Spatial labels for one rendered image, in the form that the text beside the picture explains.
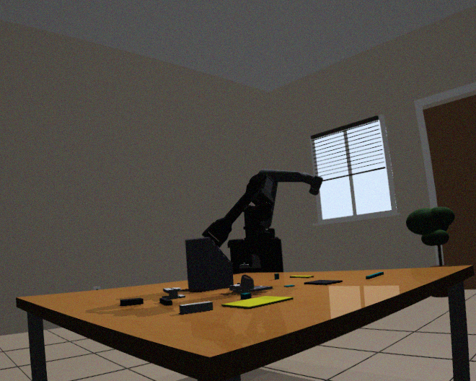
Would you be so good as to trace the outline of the teal flat bar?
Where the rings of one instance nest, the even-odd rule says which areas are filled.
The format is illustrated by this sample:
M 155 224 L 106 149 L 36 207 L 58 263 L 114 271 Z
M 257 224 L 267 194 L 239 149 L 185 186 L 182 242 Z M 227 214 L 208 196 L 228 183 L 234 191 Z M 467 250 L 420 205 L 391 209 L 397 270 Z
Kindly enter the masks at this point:
M 384 272 L 373 273 L 371 275 L 366 276 L 366 279 L 371 279 L 371 278 L 381 276 L 381 275 L 384 275 Z

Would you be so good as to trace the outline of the yellow flat plate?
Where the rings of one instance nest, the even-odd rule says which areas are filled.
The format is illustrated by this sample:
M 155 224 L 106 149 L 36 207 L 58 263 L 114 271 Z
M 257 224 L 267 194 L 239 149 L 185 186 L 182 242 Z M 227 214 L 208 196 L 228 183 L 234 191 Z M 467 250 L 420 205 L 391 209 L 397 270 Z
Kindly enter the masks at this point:
M 252 299 L 241 300 L 237 302 L 230 302 L 230 303 L 222 304 L 221 306 L 252 309 L 254 307 L 270 305 L 273 303 L 283 302 L 290 299 L 293 299 L 293 297 L 262 296 L 262 297 L 252 298 Z

